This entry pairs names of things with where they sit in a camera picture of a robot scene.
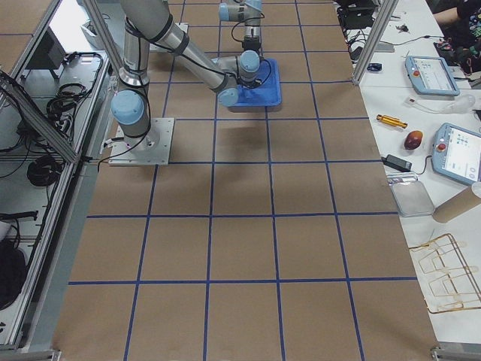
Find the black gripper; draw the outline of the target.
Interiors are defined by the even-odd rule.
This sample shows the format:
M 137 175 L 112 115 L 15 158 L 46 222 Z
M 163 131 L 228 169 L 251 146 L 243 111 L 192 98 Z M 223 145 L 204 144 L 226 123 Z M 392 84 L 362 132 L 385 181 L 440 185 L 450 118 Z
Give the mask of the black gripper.
M 246 89 L 257 89 L 263 84 L 263 81 L 259 78 L 255 78 L 253 80 L 246 80 L 244 78 L 240 78 L 240 85 Z
M 242 40 L 242 48 L 244 51 L 252 50 L 258 53 L 262 47 L 261 37 L 259 35 L 245 35 Z

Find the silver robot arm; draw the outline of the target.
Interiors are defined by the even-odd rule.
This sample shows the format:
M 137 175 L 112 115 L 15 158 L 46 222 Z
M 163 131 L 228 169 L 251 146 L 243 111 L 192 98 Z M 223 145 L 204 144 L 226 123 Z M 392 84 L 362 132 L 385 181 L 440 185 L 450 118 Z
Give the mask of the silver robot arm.
M 231 29 L 231 37 L 241 43 L 243 50 L 259 53 L 262 47 L 261 22 L 265 18 L 261 0 L 220 2 L 218 14 L 221 22 L 235 22 Z M 242 39 L 234 36 L 234 30 L 240 24 L 244 25 Z
M 168 71 L 174 64 L 184 66 L 226 107 L 237 104 L 241 87 L 262 85 L 257 51 L 212 59 L 174 22 L 167 1 L 123 1 L 121 6 L 125 13 L 123 64 L 110 109 L 129 150 L 142 151 L 159 141 L 147 94 L 150 75 L 157 71 Z

